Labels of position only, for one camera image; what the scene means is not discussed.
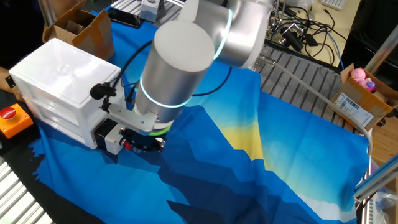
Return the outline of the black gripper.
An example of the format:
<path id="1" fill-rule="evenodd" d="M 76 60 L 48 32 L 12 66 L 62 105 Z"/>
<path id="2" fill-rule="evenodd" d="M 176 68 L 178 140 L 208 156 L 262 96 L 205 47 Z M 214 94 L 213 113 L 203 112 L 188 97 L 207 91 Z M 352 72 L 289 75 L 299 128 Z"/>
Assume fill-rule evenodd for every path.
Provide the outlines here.
<path id="1" fill-rule="evenodd" d="M 165 146 L 165 134 L 159 136 L 143 136 L 128 128 L 121 128 L 119 134 L 125 140 L 132 140 L 132 144 L 124 141 L 124 148 L 128 151 L 139 152 L 142 150 L 161 152 Z"/>

